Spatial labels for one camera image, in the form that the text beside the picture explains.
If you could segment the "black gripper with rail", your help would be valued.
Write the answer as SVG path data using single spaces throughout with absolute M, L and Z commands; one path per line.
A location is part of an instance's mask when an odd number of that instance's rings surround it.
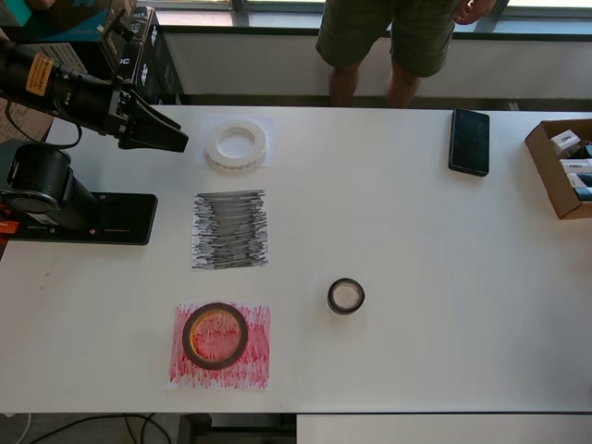
M 133 88 L 110 85 L 106 133 L 118 140 L 120 149 L 183 153 L 189 137 L 180 130 L 177 122 L 156 111 Z

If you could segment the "person's left hand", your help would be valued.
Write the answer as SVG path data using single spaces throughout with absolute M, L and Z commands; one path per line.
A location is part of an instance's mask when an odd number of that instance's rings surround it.
M 496 3 L 496 0 L 461 0 L 453 13 L 454 22 L 459 25 L 473 24 L 486 16 Z

